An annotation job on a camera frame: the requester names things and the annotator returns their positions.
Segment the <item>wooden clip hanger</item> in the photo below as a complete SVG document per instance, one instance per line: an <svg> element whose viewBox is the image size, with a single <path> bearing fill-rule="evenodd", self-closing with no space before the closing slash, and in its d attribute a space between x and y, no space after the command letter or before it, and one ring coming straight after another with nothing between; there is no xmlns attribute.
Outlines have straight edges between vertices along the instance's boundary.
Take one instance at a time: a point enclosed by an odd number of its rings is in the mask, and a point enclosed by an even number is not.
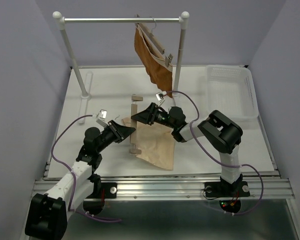
<svg viewBox="0 0 300 240"><path fill-rule="evenodd" d="M130 117L128 117L128 121L122 121L116 123L127 126L127 127L133 127L135 128L135 132L132 133L129 138L129 153L132 155L139 155L142 153L140 149L137 147L137 122L135 120L131 119L131 116L138 113L138 102L142 102L143 97L140 95L132 94L131 95L131 104L130 104Z"/></svg>

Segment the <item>beige underwear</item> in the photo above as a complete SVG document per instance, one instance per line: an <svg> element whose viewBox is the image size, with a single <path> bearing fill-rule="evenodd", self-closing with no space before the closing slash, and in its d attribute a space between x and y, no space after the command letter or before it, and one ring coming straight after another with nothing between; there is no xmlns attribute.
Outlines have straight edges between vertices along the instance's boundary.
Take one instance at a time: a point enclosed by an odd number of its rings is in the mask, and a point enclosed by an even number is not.
<svg viewBox="0 0 300 240"><path fill-rule="evenodd" d="M172 130L164 125L154 123L147 125L138 122L136 127L137 158L163 170L174 169L175 140Z"/></svg>

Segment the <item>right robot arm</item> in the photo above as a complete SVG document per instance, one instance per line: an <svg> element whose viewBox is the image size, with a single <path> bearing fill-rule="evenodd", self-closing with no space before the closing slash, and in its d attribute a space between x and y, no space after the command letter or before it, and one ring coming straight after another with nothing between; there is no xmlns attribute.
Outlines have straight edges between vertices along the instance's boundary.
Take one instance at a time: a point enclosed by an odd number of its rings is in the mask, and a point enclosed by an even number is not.
<svg viewBox="0 0 300 240"><path fill-rule="evenodd" d="M199 137L206 137L209 143L218 151L221 165L220 181L209 189L209 194L220 192L232 195L240 188L243 176L239 166L239 144L243 130L218 110L198 124L187 123L183 110L173 106L169 111L155 103L151 103L145 110L132 115L132 120L146 125L154 123L172 129L171 135L179 143L185 143Z"/></svg>

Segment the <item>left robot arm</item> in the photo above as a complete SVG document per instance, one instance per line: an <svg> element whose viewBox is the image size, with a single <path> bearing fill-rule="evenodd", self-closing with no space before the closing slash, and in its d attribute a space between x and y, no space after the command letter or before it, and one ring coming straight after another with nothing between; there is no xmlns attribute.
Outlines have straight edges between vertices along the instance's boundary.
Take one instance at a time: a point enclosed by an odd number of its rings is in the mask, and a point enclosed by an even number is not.
<svg viewBox="0 0 300 240"><path fill-rule="evenodd" d="M40 240L60 240L67 230L70 217L75 213L101 223L121 222L118 218L96 217L77 208L87 197L102 193L101 177L96 173L102 161L101 152L112 143L121 143L135 130L113 120L106 123L103 130L88 128L72 166L52 154L55 162L67 168L67 173L45 193L32 197L24 233Z"/></svg>

